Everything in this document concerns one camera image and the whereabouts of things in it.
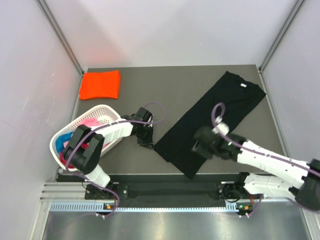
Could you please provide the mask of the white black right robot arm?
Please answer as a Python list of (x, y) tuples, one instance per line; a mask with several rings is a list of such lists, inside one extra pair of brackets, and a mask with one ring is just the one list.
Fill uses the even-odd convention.
[(241, 173), (233, 185), (239, 198), (267, 195), (287, 198), (303, 208), (320, 210), (320, 161), (295, 160), (267, 150), (240, 135), (201, 127), (194, 135), (193, 151), (206, 159), (216, 156), (223, 160), (249, 165), (269, 175)]

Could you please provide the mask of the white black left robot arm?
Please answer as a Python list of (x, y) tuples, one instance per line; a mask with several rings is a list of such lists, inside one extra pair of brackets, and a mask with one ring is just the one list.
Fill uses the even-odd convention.
[(97, 127), (79, 125), (62, 151), (65, 166), (73, 166), (102, 198), (114, 191), (111, 178), (99, 164), (104, 146), (122, 138), (134, 136), (140, 147), (153, 149), (153, 114), (141, 107), (137, 113), (124, 115)]

